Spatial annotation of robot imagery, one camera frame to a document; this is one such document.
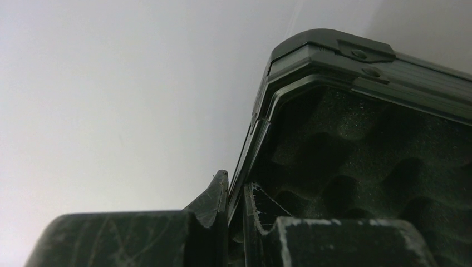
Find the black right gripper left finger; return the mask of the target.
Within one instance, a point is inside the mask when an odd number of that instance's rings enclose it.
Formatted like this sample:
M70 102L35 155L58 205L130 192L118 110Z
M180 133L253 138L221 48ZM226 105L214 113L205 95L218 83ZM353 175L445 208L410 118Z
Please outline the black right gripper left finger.
M228 174L219 170L174 211L64 214L34 246L27 266L227 266Z

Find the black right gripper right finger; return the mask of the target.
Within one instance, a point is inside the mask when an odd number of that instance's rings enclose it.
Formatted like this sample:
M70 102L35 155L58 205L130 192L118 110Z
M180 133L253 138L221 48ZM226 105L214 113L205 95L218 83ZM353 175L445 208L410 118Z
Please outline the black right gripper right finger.
M244 188L247 266L436 266L410 223L290 216L262 188Z

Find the black poker set case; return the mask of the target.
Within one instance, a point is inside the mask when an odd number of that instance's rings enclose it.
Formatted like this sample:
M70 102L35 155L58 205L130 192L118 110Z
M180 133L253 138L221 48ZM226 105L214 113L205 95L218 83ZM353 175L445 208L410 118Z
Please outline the black poker set case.
M247 266L244 188L292 217L413 225L436 266L471 265L471 75L311 29L271 53L229 193L229 266Z

